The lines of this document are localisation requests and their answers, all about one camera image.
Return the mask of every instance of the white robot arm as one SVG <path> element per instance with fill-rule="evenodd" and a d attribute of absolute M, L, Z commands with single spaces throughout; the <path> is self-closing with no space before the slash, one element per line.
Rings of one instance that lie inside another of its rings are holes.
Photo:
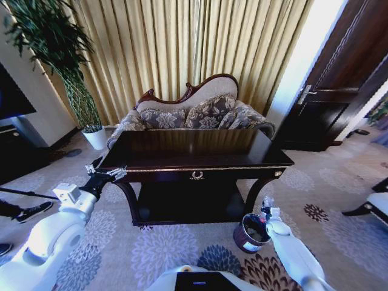
<path fill-rule="evenodd" d="M 84 187 L 60 183 L 54 189 L 61 201 L 59 212 L 40 220 L 14 258 L 0 267 L 0 290 L 54 288 L 59 268 L 84 237 L 85 225 L 102 188 L 126 174 L 124 169 L 107 173 L 96 173 L 90 166 L 87 169 L 91 178 Z"/>
<path fill-rule="evenodd" d="M 294 237 L 288 225 L 279 218 L 270 218 L 266 226 L 284 268 L 303 290 L 334 290 L 325 282 L 319 262 L 303 242 Z"/>

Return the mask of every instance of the gold curtain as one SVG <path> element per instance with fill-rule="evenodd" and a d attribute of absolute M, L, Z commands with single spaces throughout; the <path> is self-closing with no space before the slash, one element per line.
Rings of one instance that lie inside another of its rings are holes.
<path fill-rule="evenodd" d="M 217 73 L 265 113 L 312 0 L 69 0 L 94 43 L 85 83 L 104 124 L 150 88 L 176 100 Z"/>

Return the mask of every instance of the table drawer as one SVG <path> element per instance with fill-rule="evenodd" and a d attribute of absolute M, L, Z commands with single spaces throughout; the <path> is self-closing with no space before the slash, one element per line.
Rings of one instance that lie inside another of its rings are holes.
<path fill-rule="evenodd" d="M 260 176 L 278 178 L 286 168 L 263 167 L 260 169 L 195 169 L 195 170 L 140 170 L 127 171 L 122 179 L 127 182 L 203 181 L 207 179 L 251 179 Z"/>

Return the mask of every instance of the drawer handle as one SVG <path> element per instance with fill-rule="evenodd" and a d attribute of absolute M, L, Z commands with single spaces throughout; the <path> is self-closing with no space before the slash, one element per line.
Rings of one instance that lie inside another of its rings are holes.
<path fill-rule="evenodd" d="M 194 171 L 193 173 L 192 173 L 192 177 L 190 178 L 190 180 L 202 180 L 202 179 L 205 179 L 203 176 L 204 176 L 204 174 L 203 174 L 203 172 L 199 172 L 199 176 L 196 176 L 196 171 Z"/>

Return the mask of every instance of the trash bin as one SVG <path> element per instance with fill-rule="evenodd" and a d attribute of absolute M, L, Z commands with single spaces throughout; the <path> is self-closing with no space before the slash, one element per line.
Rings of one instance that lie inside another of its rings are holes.
<path fill-rule="evenodd" d="M 237 246 L 246 253 L 256 253 L 271 238 L 267 234 L 266 220 L 260 216 L 248 213 L 233 232 Z"/>

